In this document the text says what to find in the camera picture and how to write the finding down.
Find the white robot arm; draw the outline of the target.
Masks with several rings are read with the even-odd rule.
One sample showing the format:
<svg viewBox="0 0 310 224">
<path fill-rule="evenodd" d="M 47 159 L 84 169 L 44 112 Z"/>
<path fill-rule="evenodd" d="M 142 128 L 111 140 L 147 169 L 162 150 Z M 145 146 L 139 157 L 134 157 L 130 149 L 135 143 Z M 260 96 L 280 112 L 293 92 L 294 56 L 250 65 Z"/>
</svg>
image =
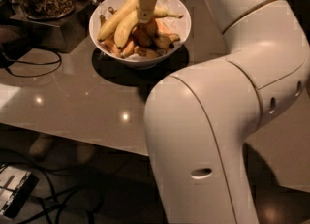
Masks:
<svg viewBox="0 0 310 224">
<path fill-rule="evenodd" d="M 259 224 L 243 144 L 302 92 L 309 44 L 286 0 L 205 1 L 228 53 L 152 89 L 148 155 L 169 224 Z"/>
</svg>

